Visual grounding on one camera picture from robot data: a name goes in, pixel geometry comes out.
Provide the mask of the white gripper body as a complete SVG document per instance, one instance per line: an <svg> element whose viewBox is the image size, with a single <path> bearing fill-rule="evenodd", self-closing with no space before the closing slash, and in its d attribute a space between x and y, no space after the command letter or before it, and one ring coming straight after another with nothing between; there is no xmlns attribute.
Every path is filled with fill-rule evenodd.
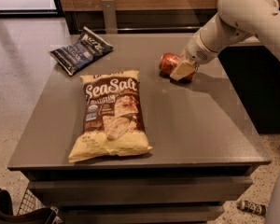
<svg viewBox="0 0 280 224"><path fill-rule="evenodd" d="M207 64L213 61L217 56L217 52L211 51L202 41L200 32L196 32L190 39L188 44L183 48L180 56L190 61L196 62L198 65Z"/></svg>

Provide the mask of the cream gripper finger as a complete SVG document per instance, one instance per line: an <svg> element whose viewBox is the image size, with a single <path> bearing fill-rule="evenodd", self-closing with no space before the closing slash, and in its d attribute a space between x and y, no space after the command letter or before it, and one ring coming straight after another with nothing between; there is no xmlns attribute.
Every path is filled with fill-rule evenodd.
<svg viewBox="0 0 280 224"><path fill-rule="evenodd" d="M178 63L177 67L170 74L170 78L178 81L185 79L192 81L193 76L196 74L198 64L194 61L182 60Z"/></svg>

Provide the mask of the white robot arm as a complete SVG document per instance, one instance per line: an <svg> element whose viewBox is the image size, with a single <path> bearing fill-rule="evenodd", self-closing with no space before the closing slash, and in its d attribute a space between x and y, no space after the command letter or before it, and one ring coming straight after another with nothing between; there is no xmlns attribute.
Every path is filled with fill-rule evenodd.
<svg viewBox="0 0 280 224"><path fill-rule="evenodd" d="M214 60L229 45L256 37L280 61L280 9L277 0L218 0L217 14L201 27L170 74L180 80Z"/></svg>

